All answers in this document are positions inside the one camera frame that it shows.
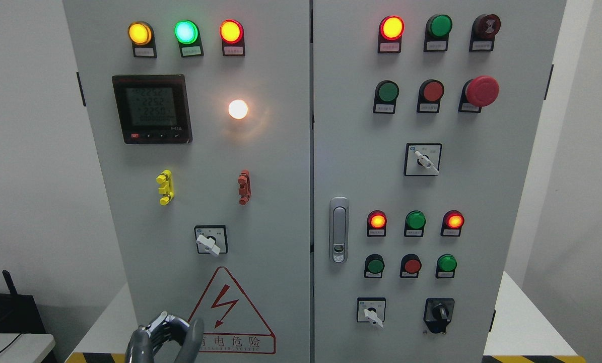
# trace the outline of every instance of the electrical control cabinet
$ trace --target electrical control cabinet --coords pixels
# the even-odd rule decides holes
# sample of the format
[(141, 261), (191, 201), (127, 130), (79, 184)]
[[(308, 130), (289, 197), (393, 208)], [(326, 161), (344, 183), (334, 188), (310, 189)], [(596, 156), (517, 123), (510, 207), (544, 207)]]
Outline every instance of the electrical control cabinet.
[(564, 6), (314, 0), (317, 363), (481, 361)]
[(138, 322), (204, 319), (200, 362), (308, 362), (309, 2), (63, 4)]
[(480, 361), (564, 6), (64, 0), (138, 322)]

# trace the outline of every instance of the yellow terminal block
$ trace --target yellow terminal block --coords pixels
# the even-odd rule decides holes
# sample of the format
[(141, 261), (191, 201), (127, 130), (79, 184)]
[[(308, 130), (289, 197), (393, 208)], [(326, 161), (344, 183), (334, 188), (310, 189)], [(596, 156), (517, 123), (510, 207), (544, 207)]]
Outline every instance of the yellow terminal block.
[(173, 192), (173, 177), (171, 170), (164, 170), (155, 178), (155, 181), (160, 184), (158, 186), (158, 193), (162, 195), (160, 198), (160, 205), (167, 205), (173, 199), (175, 195)]

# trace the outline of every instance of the white indicator light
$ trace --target white indicator light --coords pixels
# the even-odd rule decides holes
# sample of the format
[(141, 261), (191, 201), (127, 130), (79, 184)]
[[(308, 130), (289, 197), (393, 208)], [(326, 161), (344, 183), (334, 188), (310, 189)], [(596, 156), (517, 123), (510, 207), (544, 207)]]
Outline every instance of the white indicator light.
[(247, 115), (249, 108), (242, 99), (234, 99), (229, 103), (229, 115), (235, 119), (243, 119)]

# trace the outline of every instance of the white table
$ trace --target white table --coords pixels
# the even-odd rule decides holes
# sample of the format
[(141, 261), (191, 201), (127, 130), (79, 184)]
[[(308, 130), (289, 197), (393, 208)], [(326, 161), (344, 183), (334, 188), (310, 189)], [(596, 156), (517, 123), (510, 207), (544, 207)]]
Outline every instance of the white table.
[[(496, 310), (485, 355), (576, 355), (506, 273)], [(137, 326), (128, 285), (125, 285), (75, 347), (75, 352), (123, 353)]]
[[(0, 350), (18, 334), (0, 334)], [(24, 334), (0, 354), (0, 363), (41, 363), (54, 347), (50, 334)]]

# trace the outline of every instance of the warning triangle sign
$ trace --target warning triangle sign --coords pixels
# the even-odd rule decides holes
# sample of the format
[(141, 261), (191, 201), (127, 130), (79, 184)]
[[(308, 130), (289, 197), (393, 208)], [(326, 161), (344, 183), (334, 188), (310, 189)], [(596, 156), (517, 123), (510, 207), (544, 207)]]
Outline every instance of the warning triangle sign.
[(194, 318), (205, 322), (201, 352), (276, 353), (275, 334), (225, 266), (211, 276), (188, 320)]

